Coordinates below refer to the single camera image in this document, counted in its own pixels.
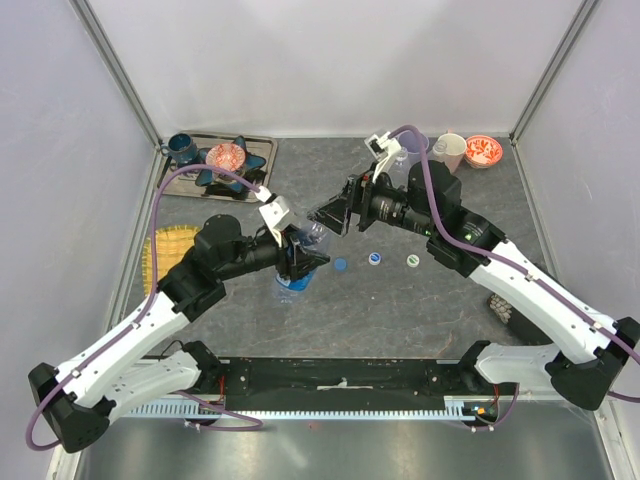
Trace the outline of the blue water bottle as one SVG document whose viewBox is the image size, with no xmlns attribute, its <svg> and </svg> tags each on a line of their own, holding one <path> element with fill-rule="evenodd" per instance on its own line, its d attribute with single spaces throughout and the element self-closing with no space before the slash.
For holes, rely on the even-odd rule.
<svg viewBox="0 0 640 480">
<path fill-rule="evenodd" d="M 329 231 L 319 223 L 307 222 L 294 232 L 288 247 L 287 269 L 274 277 L 273 294 L 278 304 L 290 305 L 300 300 L 316 270 L 329 261 Z"/>
</svg>

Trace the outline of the blue bottle cap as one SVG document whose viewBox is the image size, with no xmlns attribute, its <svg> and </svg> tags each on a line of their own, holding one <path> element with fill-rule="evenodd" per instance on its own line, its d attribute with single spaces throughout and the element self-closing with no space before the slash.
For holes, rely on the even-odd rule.
<svg viewBox="0 0 640 480">
<path fill-rule="evenodd" d="M 336 270 L 336 271 L 339 271 L 339 272 L 344 272 L 344 271 L 346 271 L 346 270 L 347 270 L 347 268 L 348 268 L 348 262 L 347 262 L 347 260 L 346 260 L 345 258 L 343 258 L 343 257 L 337 257 L 337 258 L 334 260 L 333 265 L 334 265 L 335 270 Z"/>
</svg>

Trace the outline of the Pocari Sweat bottle cap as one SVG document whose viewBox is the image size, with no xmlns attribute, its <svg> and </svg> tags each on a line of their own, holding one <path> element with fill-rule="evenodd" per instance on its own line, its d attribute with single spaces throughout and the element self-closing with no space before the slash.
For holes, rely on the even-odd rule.
<svg viewBox="0 0 640 480">
<path fill-rule="evenodd" d="M 370 265 L 377 266 L 381 263 L 381 255 L 378 252 L 372 252 L 368 257 Z"/>
</svg>

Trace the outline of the green white bottle cap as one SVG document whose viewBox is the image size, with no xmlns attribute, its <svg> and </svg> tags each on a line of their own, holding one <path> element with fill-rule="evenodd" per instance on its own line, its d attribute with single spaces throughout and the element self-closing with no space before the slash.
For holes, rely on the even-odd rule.
<svg viewBox="0 0 640 480">
<path fill-rule="evenodd" d="M 416 254 L 409 254 L 406 258 L 406 265 L 409 268 L 417 268 L 421 263 L 420 257 Z"/>
</svg>

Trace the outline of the clear bottle green label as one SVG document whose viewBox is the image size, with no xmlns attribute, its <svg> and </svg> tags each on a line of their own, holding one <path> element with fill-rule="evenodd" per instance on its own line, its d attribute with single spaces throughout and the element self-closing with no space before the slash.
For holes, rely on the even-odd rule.
<svg viewBox="0 0 640 480">
<path fill-rule="evenodd" d="M 393 162 L 389 164 L 387 170 L 387 174 L 394 188 L 401 189 L 406 187 L 410 167 L 408 152 L 402 147 L 394 157 Z"/>
</svg>

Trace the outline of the clear Pocari Sweat bottle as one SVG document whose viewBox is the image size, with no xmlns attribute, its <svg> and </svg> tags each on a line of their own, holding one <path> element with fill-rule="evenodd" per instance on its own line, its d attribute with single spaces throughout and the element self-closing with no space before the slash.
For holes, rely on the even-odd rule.
<svg viewBox="0 0 640 480">
<path fill-rule="evenodd" d="M 447 142 L 442 139 L 438 139 L 432 147 L 432 157 L 436 161 L 445 162 L 447 159 Z"/>
</svg>

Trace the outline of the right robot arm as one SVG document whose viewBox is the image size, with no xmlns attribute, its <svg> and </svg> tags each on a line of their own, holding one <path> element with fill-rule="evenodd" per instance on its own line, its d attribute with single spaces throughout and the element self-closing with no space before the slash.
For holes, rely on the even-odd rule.
<svg viewBox="0 0 640 480">
<path fill-rule="evenodd" d="M 462 206 L 461 182 L 440 162 L 412 166 L 405 190 L 371 170 L 351 175 L 339 194 L 308 217 L 343 236 L 353 215 L 361 232 L 380 221 L 425 237 L 438 263 L 506 300 L 548 338 L 538 346 L 473 344 L 457 371 L 469 393 L 512 383 L 552 389 L 595 411 L 627 361 L 638 356 L 637 321 L 596 311 L 539 269 L 499 228 Z"/>
</svg>

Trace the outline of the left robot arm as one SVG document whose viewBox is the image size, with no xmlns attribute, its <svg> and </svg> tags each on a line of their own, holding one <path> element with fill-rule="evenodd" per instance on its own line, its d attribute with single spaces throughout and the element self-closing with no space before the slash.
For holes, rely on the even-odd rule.
<svg viewBox="0 0 640 480">
<path fill-rule="evenodd" d="M 152 287 L 125 320 L 57 367 L 41 363 L 28 375 L 55 444 L 68 453 L 95 443 L 118 418 L 175 391 L 208 393 L 221 375 L 218 358 L 200 341 L 154 366 L 131 366 L 152 347 L 182 330 L 222 300 L 224 283 L 273 267 L 288 286 L 306 282 L 328 263 L 329 232 L 311 221 L 290 221 L 275 238 L 261 227 L 246 236 L 231 215 L 210 217 L 181 261 Z"/>
</svg>

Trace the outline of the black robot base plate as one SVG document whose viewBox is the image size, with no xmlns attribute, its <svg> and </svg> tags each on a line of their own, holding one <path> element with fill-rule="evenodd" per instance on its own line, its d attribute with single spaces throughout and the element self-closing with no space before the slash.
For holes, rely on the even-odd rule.
<svg viewBox="0 0 640 480">
<path fill-rule="evenodd" d="M 388 358 L 218 358 L 200 341 L 181 350 L 204 364 L 188 391 L 222 395 L 233 411 L 438 408 L 447 397 L 506 398 L 513 383 L 491 385 L 458 361 Z"/>
</svg>

